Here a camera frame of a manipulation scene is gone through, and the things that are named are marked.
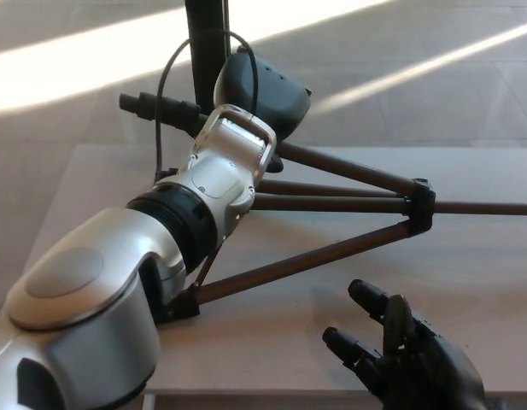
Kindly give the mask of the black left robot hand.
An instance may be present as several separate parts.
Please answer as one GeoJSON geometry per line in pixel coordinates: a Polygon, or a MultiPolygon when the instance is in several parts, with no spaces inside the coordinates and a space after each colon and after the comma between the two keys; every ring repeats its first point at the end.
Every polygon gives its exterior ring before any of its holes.
{"type": "MultiPolygon", "coordinates": [[[[279,142],[284,141],[302,122],[311,101],[310,91],[259,56],[258,98],[255,116],[270,126],[279,142]]],[[[230,104],[249,111],[252,108],[253,73],[246,51],[225,61],[214,86],[214,104],[230,104]]]]}

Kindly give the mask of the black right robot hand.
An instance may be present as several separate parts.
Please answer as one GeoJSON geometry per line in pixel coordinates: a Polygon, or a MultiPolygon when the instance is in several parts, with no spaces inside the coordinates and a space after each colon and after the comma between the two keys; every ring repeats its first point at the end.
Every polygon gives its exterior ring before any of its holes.
{"type": "Polygon", "coordinates": [[[406,297],[389,295],[361,279],[348,294],[383,327],[376,350],[335,327],[326,347],[353,372],[384,409],[488,409],[483,380],[467,354],[412,310],[406,297]]]}

